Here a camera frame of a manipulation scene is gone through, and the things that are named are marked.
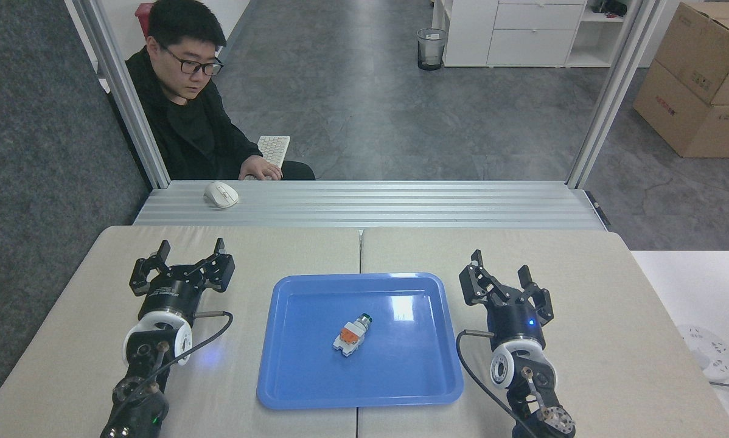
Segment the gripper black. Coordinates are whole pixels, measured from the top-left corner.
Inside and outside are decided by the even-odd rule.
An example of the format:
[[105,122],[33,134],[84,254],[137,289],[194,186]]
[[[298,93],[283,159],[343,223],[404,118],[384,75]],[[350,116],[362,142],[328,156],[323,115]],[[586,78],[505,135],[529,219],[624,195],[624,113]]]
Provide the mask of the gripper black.
[[[201,292],[212,289],[224,292],[235,271],[234,256],[226,252],[225,239],[218,238],[214,252],[184,269],[184,279],[168,277],[172,269],[166,264],[170,242],[163,240],[159,249],[147,258],[136,260],[129,286],[134,296],[145,296],[138,319],[151,311],[172,311],[186,321],[193,321]],[[148,275],[158,272],[151,282]]]
[[554,318],[550,291],[534,282],[528,265],[518,269],[518,279],[522,291],[517,304],[506,305],[504,285],[486,271],[480,249],[471,254],[470,263],[459,273],[465,304],[486,305],[487,328],[495,334],[490,341],[492,351],[504,342],[523,338],[546,347],[542,327]]

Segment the person's left hand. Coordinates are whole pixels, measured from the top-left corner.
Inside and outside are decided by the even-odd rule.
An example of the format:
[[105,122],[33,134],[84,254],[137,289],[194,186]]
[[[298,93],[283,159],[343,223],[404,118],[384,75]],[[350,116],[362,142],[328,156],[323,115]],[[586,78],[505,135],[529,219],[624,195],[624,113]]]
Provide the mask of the person's left hand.
[[245,159],[240,166],[238,180],[244,180],[248,176],[253,176],[258,180],[269,178],[278,181],[283,178],[283,171],[280,166],[270,163],[264,157],[259,155],[251,155]]

